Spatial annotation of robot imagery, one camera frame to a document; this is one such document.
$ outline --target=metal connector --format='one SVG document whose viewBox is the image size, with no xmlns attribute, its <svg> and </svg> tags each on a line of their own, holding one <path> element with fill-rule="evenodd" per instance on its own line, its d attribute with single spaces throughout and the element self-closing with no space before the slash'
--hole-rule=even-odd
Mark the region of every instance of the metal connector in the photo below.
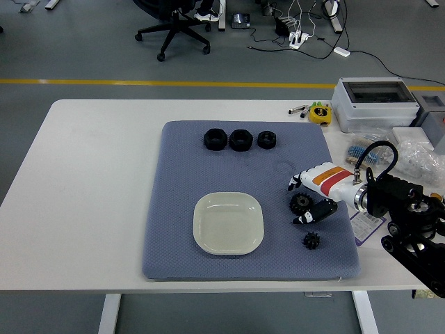
<svg viewBox="0 0 445 334">
<path fill-rule="evenodd" d="M 357 185 L 359 183 L 362 183 L 362 180 L 360 179 L 360 168 L 354 168 L 353 185 Z"/>
</svg>

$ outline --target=blue mat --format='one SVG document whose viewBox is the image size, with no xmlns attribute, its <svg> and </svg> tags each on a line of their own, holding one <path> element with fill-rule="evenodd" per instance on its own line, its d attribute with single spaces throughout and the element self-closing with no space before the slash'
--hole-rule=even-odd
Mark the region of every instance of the blue mat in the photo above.
<svg viewBox="0 0 445 334">
<path fill-rule="evenodd" d="M 203 137 L 219 127 L 229 136 L 246 129 L 254 136 L 247 152 L 228 145 L 207 150 Z M 257 135 L 270 130 L 277 145 L 264 150 Z M 169 122 L 162 132 L 159 160 L 147 218 L 143 273 L 154 280 L 329 280 L 359 274 L 355 238 L 344 202 L 336 214 L 312 225 L 294 225 L 289 201 L 307 189 L 287 191 L 302 170 L 331 161 L 318 125 L 294 122 Z M 264 216 L 264 239 L 247 255 L 219 256 L 203 251 L 193 238 L 198 200 L 218 191 L 239 191 L 256 198 Z M 302 244 L 308 232 L 321 237 L 316 250 Z"/>
</svg>

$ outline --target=white table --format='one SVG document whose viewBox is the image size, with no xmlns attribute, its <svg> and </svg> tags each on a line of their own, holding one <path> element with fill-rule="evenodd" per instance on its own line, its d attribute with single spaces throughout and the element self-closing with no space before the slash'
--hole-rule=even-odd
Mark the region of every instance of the white table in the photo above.
<svg viewBox="0 0 445 334">
<path fill-rule="evenodd" d="M 299 121 L 312 101 L 61 100 L 53 104 L 0 207 L 0 291 L 303 292 L 423 289 L 380 246 L 358 249 L 341 281 L 152 282 L 144 231 L 160 135 L 171 120 Z M 350 135 L 323 129 L 334 163 Z"/>
</svg>

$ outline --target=plastic bag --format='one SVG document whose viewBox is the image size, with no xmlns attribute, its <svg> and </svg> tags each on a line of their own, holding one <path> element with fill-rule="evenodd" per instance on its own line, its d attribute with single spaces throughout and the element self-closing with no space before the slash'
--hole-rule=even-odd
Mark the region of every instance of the plastic bag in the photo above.
<svg viewBox="0 0 445 334">
<path fill-rule="evenodd" d="M 397 146 L 395 170 L 413 177 L 419 183 L 445 186 L 445 156 L 438 155 L 418 143 L 404 141 Z"/>
</svg>

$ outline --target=orange stripe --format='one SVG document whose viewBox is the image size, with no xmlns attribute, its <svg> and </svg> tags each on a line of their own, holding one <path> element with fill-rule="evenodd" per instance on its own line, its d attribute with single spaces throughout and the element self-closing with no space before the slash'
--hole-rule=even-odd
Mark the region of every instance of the orange stripe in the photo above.
<svg viewBox="0 0 445 334">
<path fill-rule="evenodd" d="M 314 184 L 316 184 L 317 186 L 319 186 L 321 184 L 321 182 L 323 182 L 324 180 L 326 180 L 328 177 L 333 176 L 334 174 L 337 174 L 338 172 L 341 172 L 342 170 L 344 170 L 342 167 L 334 167 L 331 168 L 323 173 L 321 173 L 319 176 L 316 176 L 312 182 Z"/>
</svg>

